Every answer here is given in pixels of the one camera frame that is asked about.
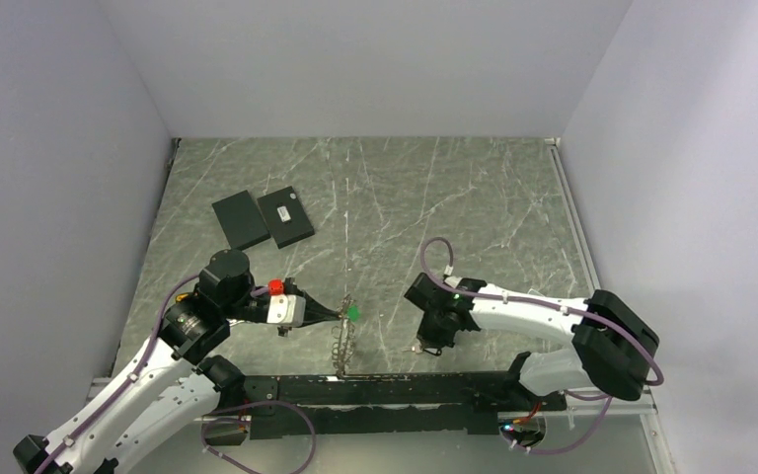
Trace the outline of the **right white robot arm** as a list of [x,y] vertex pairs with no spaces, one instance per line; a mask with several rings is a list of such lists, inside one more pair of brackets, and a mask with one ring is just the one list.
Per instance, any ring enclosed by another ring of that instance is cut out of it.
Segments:
[[508,370],[504,396],[527,410],[554,392],[593,387],[612,398],[637,401],[659,337],[615,293],[595,290],[588,298],[552,298],[510,291],[482,279],[420,273],[405,293],[422,313],[417,341],[440,355],[462,331],[507,331],[560,345],[550,353],[522,353]]

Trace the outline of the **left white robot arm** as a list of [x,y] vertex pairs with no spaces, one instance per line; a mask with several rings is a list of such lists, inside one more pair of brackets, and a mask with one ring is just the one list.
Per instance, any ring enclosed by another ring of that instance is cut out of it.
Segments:
[[247,255],[215,253],[192,291],[178,286],[165,297],[149,336],[124,369],[80,412],[47,435],[29,434],[13,449],[25,473],[94,473],[114,467],[110,454],[159,397],[181,381],[189,405],[204,413],[236,412],[246,400],[246,377],[214,350],[235,322],[267,324],[285,336],[294,328],[339,321],[292,278],[257,286]]

